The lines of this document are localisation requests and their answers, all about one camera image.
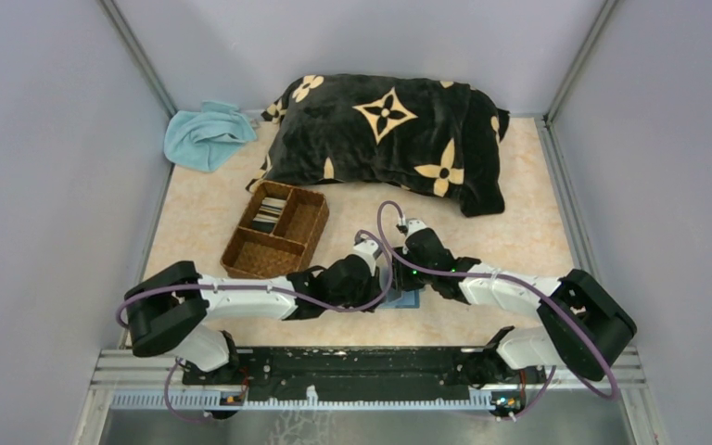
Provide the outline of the teal leather card holder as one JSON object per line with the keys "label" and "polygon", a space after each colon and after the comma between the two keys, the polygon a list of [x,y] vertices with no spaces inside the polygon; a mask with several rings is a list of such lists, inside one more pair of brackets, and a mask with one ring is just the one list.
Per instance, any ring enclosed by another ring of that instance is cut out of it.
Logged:
{"label": "teal leather card holder", "polygon": [[391,290],[381,307],[383,309],[418,309],[420,307],[420,292],[418,289],[411,291]]}

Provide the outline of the woven brown divided basket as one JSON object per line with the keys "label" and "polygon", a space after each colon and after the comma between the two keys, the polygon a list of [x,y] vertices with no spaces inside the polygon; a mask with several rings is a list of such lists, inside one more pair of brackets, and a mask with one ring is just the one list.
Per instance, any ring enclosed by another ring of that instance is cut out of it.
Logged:
{"label": "woven brown divided basket", "polygon": [[[249,227],[265,197],[287,200],[278,224],[269,234]],[[261,181],[236,224],[220,264],[234,278],[272,278],[304,270],[311,264],[328,217],[324,194]]]}

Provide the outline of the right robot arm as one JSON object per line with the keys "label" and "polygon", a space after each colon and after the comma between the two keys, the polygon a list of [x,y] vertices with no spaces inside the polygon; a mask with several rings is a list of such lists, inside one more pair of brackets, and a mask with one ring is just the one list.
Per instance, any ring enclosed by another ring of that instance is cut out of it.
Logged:
{"label": "right robot arm", "polygon": [[529,329],[497,336],[485,369],[497,382],[530,366],[564,366],[600,381],[637,333],[633,319],[588,272],[561,278],[504,272],[471,257],[454,257],[436,232],[419,220],[400,226],[404,243],[393,268],[401,288],[431,286],[445,299],[491,306],[537,319]]}

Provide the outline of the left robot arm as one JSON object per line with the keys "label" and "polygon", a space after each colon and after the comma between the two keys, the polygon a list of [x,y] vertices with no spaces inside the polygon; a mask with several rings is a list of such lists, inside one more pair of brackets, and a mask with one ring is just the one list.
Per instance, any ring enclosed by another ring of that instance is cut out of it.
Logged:
{"label": "left robot arm", "polygon": [[267,318],[301,321],[325,311],[368,312],[384,302],[391,272],[370,254],[351,253],[328,267],[270,279],[218,278],[178,261],[128,291],[116,311],[129,331],[133,355],[171,354],[220,384],[241,370],[233,340],[208,328],[212,321]]}

